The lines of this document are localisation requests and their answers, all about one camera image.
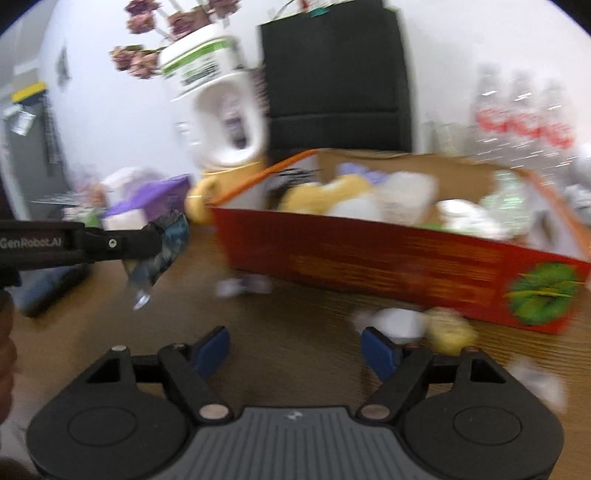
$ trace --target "yellow sponge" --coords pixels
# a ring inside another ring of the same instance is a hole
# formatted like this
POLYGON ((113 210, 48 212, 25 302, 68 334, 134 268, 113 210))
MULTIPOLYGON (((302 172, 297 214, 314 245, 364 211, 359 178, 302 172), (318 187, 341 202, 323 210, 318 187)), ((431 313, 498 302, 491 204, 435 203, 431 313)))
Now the yellow sponge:
POLYGON ((360 175, 341 175, 332 182, 324 185, 322 190, 326 195, 326 210, 328 211, 337 203, 357 198, 362 193, 369 192, 372 185, 368 179, 360 175))
POLYGON ((326 195, 320 183, 304 183, 293 187, 283 197, 279 210, 289 213, 324 215, 327 207, 326 195))
POLYGON ((459 355, 463 348, 474 345, 477 331, 452 309, 435 308, 424 313, 427 337, 433 349, 445 355, 459 355))

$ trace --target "open box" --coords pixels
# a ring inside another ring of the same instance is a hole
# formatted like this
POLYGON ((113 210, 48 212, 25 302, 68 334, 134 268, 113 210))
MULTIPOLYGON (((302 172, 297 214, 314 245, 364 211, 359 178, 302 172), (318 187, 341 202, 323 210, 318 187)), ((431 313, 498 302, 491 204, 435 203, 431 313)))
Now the open box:
POLYGON ((428 173, 439 181, 437 201, 461 198, 475 203, 493 192, 493 174, 499 170, 437 155, 304 152, 209 203, 229 265, 425 308, 449 307, 468 318, 501 325, 545 333, 564 329, 591 270, 591 235, 535 174, 520 172, 539 218, 524 239, 528 247, 432 229, 265 209, 277 173, 294 167, 319 170, 320 178, 330 181, 344 162, 388 173, 428 173))

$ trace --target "gray ribbed panel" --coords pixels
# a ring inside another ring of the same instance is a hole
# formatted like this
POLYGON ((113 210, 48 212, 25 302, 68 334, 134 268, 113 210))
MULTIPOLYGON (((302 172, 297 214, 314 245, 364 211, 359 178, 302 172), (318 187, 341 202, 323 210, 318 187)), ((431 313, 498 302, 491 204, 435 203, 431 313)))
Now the gray ribbed panel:
POLYGON ((387 428, 345 408, 246 408, 234 423, 199 430, 154 480, 433 480, 387 428))

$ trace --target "coca-cola bottle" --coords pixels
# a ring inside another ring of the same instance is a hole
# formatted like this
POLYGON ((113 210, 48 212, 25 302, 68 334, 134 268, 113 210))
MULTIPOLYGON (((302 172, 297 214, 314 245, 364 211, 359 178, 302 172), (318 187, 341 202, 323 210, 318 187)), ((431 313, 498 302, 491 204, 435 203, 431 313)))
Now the coca-cola bottle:
POLYGON ((546 184, 561 190, 568 183, 576 134, 562 85, 551 81, 543 98, 545 162, 542 175, 546 184))
POLYGON ((530 75, 516 72, 509 97, 509 166, 542 173, 542 119, 534 101, 530 75))
POLYGON ((480 70, 478 91, 472 105, 474 139, 472 155, 478 162, 506 161, 507 109, 500 93, 501 80, 495 66, 480 70))

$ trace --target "gray door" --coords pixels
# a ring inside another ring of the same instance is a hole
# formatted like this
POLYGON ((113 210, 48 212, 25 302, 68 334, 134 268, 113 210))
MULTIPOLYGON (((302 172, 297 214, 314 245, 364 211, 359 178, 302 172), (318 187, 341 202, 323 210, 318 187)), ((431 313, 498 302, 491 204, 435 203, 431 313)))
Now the gray door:
POLYGON ((25 197, 31 220, 45 220, 55 217, 56 207, 39 205, 32 201, 68 192, 69 187, 63 164, 50 160, 43 101, 24 106, 23 110, 36 116, 31 129, 26 137, 13 132, 12 128, 18 122, 19 115, 11 116, 5 121, 7 143, 12 168, 25 197))

